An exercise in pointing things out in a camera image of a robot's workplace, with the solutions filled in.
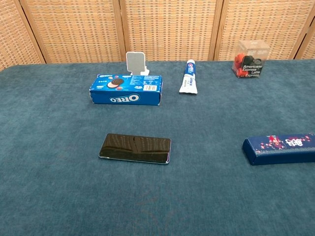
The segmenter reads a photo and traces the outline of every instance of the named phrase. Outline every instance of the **white toothpaste tube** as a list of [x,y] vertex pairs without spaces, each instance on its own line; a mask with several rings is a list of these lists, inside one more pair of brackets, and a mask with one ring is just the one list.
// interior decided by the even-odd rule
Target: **white toothpaste tube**
[[179,92],[197,94],[195,74],[196,74],[195,61],[188,60],[186,64],[184,78],[183,78],[183,84],[181,88],[179,89]]

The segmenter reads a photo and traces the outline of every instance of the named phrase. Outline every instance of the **blue rectangular box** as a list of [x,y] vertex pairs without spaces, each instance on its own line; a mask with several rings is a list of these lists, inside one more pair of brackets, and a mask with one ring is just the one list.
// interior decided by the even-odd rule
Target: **blue rectangular box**
[[159,105],[161,95],[160,75],[98,75],[90,87],[97,104]]
[[243,150],[252,165],[315,162],[315,135],[249,137]]

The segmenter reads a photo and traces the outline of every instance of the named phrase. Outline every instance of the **phone stand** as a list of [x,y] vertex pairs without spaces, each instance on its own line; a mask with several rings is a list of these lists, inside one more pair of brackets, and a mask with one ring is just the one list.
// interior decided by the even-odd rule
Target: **phone stand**
[[146,57],[143,52],[127,52],[127,71],[131,75],[149,75],[149,70],[146,67]]

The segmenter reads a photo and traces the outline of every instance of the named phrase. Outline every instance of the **chocolate box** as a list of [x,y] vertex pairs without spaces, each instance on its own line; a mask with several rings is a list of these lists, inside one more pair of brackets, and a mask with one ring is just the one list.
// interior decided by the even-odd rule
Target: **chocolate box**
[[315,135],[249,137],[243,143],[243,150],[252,165],[315,162]]

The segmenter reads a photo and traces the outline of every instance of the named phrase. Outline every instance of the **smartphone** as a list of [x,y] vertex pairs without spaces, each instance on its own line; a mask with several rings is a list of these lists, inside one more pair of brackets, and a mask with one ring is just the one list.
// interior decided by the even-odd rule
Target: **smartphone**
[[124,134],[107,134],[100,158],[168,164],[171,140]]

